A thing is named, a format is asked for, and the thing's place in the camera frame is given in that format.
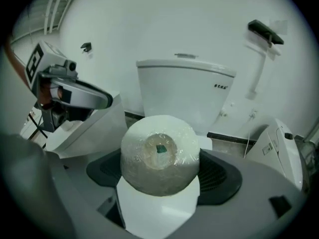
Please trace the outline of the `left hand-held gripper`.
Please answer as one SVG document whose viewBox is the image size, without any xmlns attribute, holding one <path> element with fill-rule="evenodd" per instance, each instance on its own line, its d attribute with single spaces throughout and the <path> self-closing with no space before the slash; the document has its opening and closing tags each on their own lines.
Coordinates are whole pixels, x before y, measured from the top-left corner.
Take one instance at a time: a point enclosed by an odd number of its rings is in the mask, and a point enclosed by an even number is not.
<svg viewBox="0 0 319 239">
<path fill-rule="evenodd" d="M 66 120 L 66 107 L 102 110 L 109 108 L 113 97 L 94 85 L 76 80 L 76 62 L 71 61 L 55 46 L 40 41 L 33 50 L 25 68 L 25 76 L 31 92 L 37 97 L 35 108 L 42 112 L 40 130 L 54 132 Z M 38 101 L 41 81 L 48 81 L 62 89 L 59 98 L 57 90 L 51 89 L 52 101 L 41 105 Z"/>
</svg>

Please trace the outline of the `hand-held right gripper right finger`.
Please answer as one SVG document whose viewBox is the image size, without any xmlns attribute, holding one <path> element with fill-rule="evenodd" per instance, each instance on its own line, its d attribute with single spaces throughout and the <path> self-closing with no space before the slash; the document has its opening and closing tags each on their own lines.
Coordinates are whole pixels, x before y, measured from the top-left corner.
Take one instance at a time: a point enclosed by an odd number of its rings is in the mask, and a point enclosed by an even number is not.
<svg viewBox="0 0 319 239">
<path fill-rule="evenodd" d="M 200 151 L 194 214 L 172 239 L 273 239 L 306 197 L 272 168 L 217 151 Z"/>
</svg>

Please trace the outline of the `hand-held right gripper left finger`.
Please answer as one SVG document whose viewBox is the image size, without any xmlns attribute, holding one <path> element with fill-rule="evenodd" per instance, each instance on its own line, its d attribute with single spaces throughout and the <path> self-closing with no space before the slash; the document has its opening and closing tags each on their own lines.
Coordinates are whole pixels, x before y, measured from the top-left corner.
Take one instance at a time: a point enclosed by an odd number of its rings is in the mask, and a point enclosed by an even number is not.
<svg viewBox="0 0 319 239">
<path fill-rule="evenodd" d="M 56 154 L 0 135 L 0 177 L 15 205 L 50 239 L 132 239 L 83 199 Z"/>
</svg>

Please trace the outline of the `person's left hand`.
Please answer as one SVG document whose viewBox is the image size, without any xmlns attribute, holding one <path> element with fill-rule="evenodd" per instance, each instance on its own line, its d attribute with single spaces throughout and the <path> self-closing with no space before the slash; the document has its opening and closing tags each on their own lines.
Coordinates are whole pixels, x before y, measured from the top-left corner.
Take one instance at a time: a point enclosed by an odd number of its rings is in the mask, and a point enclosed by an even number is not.
<svg viewBox="0 0 319 239">
<path fill-rule="evenodd" d="M 50 82 L 48 81 L 41 81 L 40 83 L 40 94 L 38 97 L 38 101 L 41 105 L 47 105 L 51 103 L 52 101 L 52 95 L 51 95 L 51 89 L 57 90 L 57 94 L 59 99 L 62 98 L 63 95 L 63 89 L 61 87 L 54 87 Z"/>
</svg>

